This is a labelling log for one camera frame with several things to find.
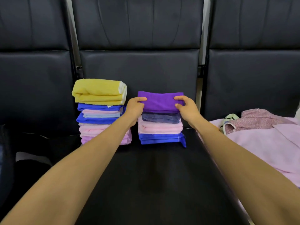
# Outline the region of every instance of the purple towel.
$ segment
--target purple towel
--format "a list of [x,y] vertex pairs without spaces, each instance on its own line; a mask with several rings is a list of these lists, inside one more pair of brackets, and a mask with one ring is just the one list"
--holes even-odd
[[139,91],[137,96],[146,97],[147,101],[142,101],[144,103],[144,112],[152,113],[179,113],[179,110],[175,107],[175,104],[183,105],[182,100],[175,100],[175,96],[183,95],[183,92],[176,93],[151,93],[145,91]]

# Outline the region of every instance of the yellow towel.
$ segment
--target yellow towel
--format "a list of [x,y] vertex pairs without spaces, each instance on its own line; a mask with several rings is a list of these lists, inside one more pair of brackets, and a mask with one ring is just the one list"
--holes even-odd
[[76,103],[124,105],[127,86],[122,81],[81,79],[75,82],[72,95]]

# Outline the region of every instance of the pile of laundry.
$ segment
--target pile of laundry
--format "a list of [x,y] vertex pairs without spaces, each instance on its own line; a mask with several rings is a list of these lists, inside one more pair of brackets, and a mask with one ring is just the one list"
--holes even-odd
[[229,114],[211,121],[228,138],[244,147],[300,187],[300,121],[264,109]]
[[[81,111],[76,121],[79,123],[81,143],[107,129],[126,110],[124,103],[127,86],[121,81],[103,79],[81,79],[75,82],[72,95]],[[130,144],[130,129],[126,132],[121,145]]]
[[157,144],[181,142],[186,147],[185,136],[182,133],[183,125],[175,100],[175,96],[183,95],[182,92],[157,94],[139,91],[139,97],[146,97],[144,111],[138,118],[138,133],[141,144]]

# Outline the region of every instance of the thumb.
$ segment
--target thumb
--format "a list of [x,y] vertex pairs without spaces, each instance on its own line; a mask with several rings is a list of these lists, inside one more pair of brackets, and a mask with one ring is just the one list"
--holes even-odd
[[176,103],[175,107],[180,111],[183,106],[181,104]]

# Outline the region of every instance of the person's right hand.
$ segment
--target person's right hand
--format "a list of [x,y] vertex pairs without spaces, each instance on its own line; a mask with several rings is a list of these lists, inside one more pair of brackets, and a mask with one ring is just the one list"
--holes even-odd
[[194,102],[194,100],[186,97],[184,95],[175,96],[175,100],[183,100],[185,102],[185,106],[181,104],[175,104],[175,107],[180,111],[180,114],[184,120],[186,120],[192,128],[195,128],[195,123],[198,120],[203,119],[199,110]]

